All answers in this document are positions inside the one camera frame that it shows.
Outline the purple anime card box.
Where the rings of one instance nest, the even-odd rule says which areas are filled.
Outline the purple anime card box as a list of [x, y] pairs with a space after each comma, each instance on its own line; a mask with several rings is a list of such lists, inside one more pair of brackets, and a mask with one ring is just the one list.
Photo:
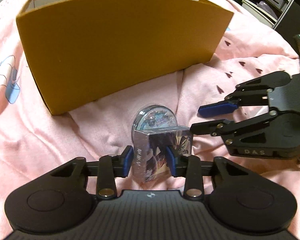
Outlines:
[[145, 183], [168, 174], [166, 149], [171, 146], [178, 155], [192, 152], [193, 135], [189, 127], [148, 128], [133, 132], [134, 159], [132, 174]]

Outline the clear glitter round case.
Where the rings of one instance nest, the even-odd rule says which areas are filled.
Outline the clear glitter round case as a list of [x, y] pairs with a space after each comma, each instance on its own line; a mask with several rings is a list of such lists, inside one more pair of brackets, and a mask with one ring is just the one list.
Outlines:
[[141, 109], [132, 124], [132, 141], [136, 131], [177, 126], [175, 114], [163, 105], [150, 105]]

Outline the pink patterned bed sheet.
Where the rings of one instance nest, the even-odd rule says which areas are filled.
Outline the pink patterned bed sheet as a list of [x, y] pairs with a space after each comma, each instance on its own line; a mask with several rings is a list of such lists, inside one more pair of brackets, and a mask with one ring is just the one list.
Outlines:
[[0, 3], [0, 239], [12, 231], [4, 212], [16, 188], [77, 157], [93, 161], [131, 142], [139, 110], [164, 105], [178, 123], [201, 122], [198, 107], [222, 100], [235, 85], [283, 70], [297, 74], [299, 58], [273, 29], [232, 0], [234, 12], [210, 62], [150, 80], [61, 116], [46, 109], [27, 65], [15, 22], [27, 0]]

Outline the orange cardboard storage box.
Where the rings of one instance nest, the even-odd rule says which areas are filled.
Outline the orange cardboard storage box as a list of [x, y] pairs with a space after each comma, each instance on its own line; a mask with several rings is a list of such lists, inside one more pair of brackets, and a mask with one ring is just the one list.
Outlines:
[[215, 0], [28, 0], [16, 24], [52, 115], [209, 61], [233, 12]]

